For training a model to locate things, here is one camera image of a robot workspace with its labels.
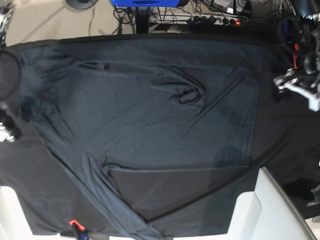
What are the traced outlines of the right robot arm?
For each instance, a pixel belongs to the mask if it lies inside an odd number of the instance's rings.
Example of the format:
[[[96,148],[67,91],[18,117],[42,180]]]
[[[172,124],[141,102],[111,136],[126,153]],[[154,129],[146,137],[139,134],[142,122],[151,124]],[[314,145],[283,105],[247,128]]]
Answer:
[[[0,141],[13,143],[21,137],[21,130],[15,123],[13,107],[21,80],[21,66],[18,58],[8,51],[6,35],[15,11],[11,1],[0,2]]]

